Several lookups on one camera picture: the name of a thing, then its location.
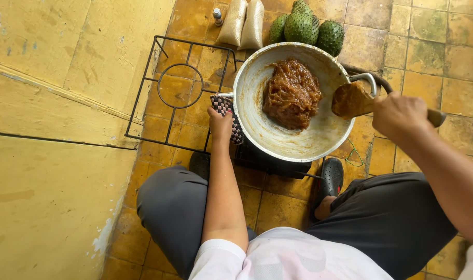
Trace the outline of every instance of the checkered pot holder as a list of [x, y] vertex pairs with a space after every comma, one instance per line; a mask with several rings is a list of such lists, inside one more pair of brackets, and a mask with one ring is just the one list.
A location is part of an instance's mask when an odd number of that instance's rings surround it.
[[[228, 110], [234, 112], [233, 100], [231, 100], [230, 98], [219, 96], [219, 95], [212, 95], [211, 104], [214, 110], [223, 117], [225, 116]], [[238, 117], [233, 113], [233, 131], [232, 131], [231, 141], [235, 145], [240, 145], [244, 143], [244, 140], [245, 140], [245, 135], [243, 131], [241, 130]]]

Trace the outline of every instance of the hand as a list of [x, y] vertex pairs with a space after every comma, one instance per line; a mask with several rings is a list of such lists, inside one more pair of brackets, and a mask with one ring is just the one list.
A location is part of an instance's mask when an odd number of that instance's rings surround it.
[[209, 127], [212, 133], [212, 142], [227, 143], [232, 135], [233, 114], [228, 111], [224, 117], [218, 114], [212, 107], [207, 108], [209, 115]]
[[394, 143], [433, 130], [427, 120], [427, 104], [419, 97], [392, 92], [387, 98], [375, 97], [373, 127]]

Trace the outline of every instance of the aluminum pot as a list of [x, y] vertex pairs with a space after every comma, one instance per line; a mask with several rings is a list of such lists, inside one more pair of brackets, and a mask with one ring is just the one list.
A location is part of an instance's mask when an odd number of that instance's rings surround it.
[[[265, 87], [274, 72], [271, 64], [289, 57], [307, 64], [318, 78], [323, 94], [318, 113], [302, 132], [282, 127], [262, 111]], [[308, 44], [284, 42], [252, 54], [238, 71], [233, 92], [220, 95], [233, 98], [233, 110], [240, 120], [245, 141], [278, 159], [312, 162], [338, 148], [351, 132], [354, 118], [343, 120], [331, 109], [335, 90], [350, 82], [344, 67], [323, 50]], [[370, 80], [370, 84], [374, 95], [377, 90], [374, 80]]]

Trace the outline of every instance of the metal stove grate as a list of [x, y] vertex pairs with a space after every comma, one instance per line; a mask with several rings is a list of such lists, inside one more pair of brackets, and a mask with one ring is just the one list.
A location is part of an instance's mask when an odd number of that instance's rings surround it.
[[[169, 58], [169, 55], [164, 50], [162, 44], [159, 42], [159, 39], [164, 39], [164, 43], [167, 40], [172, 40], [172, 41], [177, 41], [177, 42], [181, 42], [181, 43], [190, 44], [190, 48], [188, 50], [188, 55], [187, 55], [185, 63], [172, 64], [171, 66], [164, 69], [164, 71], [160, 74], [159, 79], [154, 79], [154, 78], [147, 77], [147, 72], [148, 72], [148, 66], [150, 65], [151, 60], [152, 60], [152, 54], [153, 54], [155, 46], [158, 45], [160, 50], [162, 51], [162, 53], [167, 58]], [[225, 61], [225, 65], [224, 65], [223, 70], [222, 70], [221, 80], [219, 82], [218, 91], [204, 89], [204, 80], [202, 78], [202, 74], [199, 72], [199, 70], [196, 67], [190, 65], [190, 63], [189, 63], [190, 55], [192, 54], [192, 48], [193, 48], [194, 45], [202, 46], [202, 47], [216, 48], [216, 49], [221, 49], [223, 51], [227, 51], [226, 61]], [[184, 108], [190, 107], [193, 104], [195, 104], [200, 99], [200, 97], [202, 96], [202, 92], [209, 92], [209, 93], [214, 93], [215, 94], [215, 93], [221, 91], [222, 84], [223, 84], [225, 74], [226, 74], [226, 69], [227, 69], [228, 62], [229, 62], [230, 59], [233, 59], [233, 65], [235, 67], [235, 71], [237, 70], [237, 67], [236, 67], [237, 62], [240, 62], [240, 63], [244, 62], [244, 60], [239, 60], [239, 59], [236, 58], [235, 53], [234, 53], [233, 49], [231, 49], [231, 48], [226, 48], [226, 47], [222, 47], [222, 46], [215, 46], [215, 45], [209, 45], [209, 44], [204, 44], [204, 43], [198, 43], [198, 42], [193, 42], [193, 41], [186, 41], [186, 40], [181, 40], [181, 39], [177, 39], [177, 38], [171, 38], [171, 37], [156, 35], [154, 37], [154, 40], [153, 40], [153, 43], [152, 43], [152, 48], [150, 50], [150, 54], [148, 55], [148, 60], [147, 60], [146, 66], [145, 66], [145, 72], [143, 73], [143, 78], [142, 78], [141, 83], [140, 83], [140, 88], [138, 89], [138, 94], [136, 95], [136, 100], [135, 100], [134, 105], [133, 105], [133, 111], [131, 112], [131, 117], [129, 118], [128, 127], [127, 127], [126, 133], [124, 135], [126, 137], [131, 137], [131, 138], [134, 138], [134, 139], [139, 139], [139, 140], [148, 141], [148, 142], [152, 142], [152, 143], [158, 143], [158, 144], [167, 145], [167, 146], [180, 148], [180, 149], [184, 149], [184, 150], [197, 151], [197, 152], [203, 152], [203, 153], [206, 153], [206, 154], [210, 154], [207, 151], [208, 139], [209, 139], [209, 136], [211, 134], [210, 129], [207, 132], [207, 137], [206, 137], [206, 141], [205, 141], [205, 145], [204, 145], [203, 150], [196, 150], [196, 149], [193, 149], [193, 148], [190, 148], [190, 147], [185, 147], [185, 146], [181, 146], [181, 145], [177, 145], [177, 144], [171, 144], [171, 143], [168, 142], [169, 141], [169, 135], [171, 133], [171, 127], [172, 127], [172, 124], [173, 124], [173, 121], [174, 121], [174, 116], [175, 116], [175, 113], [176, 113], [177, 109], [184, 109]], [[164, 77], [164, 74], [169, 69], [171, 69], [172, 67], [175, 67], [175, 66], [187, 66], [187, 67], [192, 68], [193, 70], [195, 70], [195, 72], [199, 76], [200, 82], [202, 84], [202, 87], [201, 87], [201, 90], [200, 90], [200, 93], [199, 93], [198, 97], [193, 102], [191, 102], [190, 104], [187, 104], [185, 106], [174, 106], [174, 105], [169, 104], [168, 102], [166, 102], [164, 100], [164, 98], [162, 98], [162, 95], [160, 93], [160, 82], [162, 81], [162, 78]], [[170, 119], [170, 122], [169, 122], [169, 128], [167, 130], [167, 135], [165, 137], [165, 141], [158, 141], [158, 140], [149, 139], [149, 138], [145, 138], [145, 137], [130, 134], [131, 124], [133, 122], [133, 118], [134, 118], [134, 115], [136, 113], [136, 107], [138, 105], [138, 101], [140, 100], [141, 90], [143, 89], [143, 85], [144, 85], [145, 80], [153, 81], [153, 82], [157, 83], [157, 94], [159, 95], [160, 100], [165, 105], [172, 108], [171, 119]], [[320, 176], [311, 175], [311, 174], [307, 173], [309, 171], [309, 169], [311, 168], [311, 163], [310, 162], [308, 162], [308, 163], [286, 162], [284, 160], [280, 160], [280, 159], [268, 156], [264, 152], [258, 150], [255, 147], [252, 147], [249, 144], [239, 145], [237, 147], [237, 150], [235, 152], [235, 156], [234, 156], [233, 159], [235, 161], [235, 164], [237, 164], [239, 166], [248, 167], [248, 168], [251, 168], [251, 169], [262, 170], [262, 171], [265, 171], [269, 174], [279, 174], [279, 175], [286, 176], [286, 177], [291, 177], [291, 178], [303, 178], [304, 176], [314, 177], [314, 178], [321, 178]]]

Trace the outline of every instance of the person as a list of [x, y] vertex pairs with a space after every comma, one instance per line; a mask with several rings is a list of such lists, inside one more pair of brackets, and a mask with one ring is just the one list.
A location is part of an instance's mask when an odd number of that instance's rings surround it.
[[[373, 127], [422, 173], [353, 180], [323, 162], [315, 223], [259, 236], [246, 227], [228, 153], [232, 114], [208, 108], [210, 160], [194, 153], [190, 171], [157, 171], [140, 187], [141, 223], [183, 279], [394, 279], [419, 272], [459, 231], [473, 244], [473, 162], [427, 121], [421, 98], [377, 97]], [[460, 279], [473, 279], [473, 245]]]

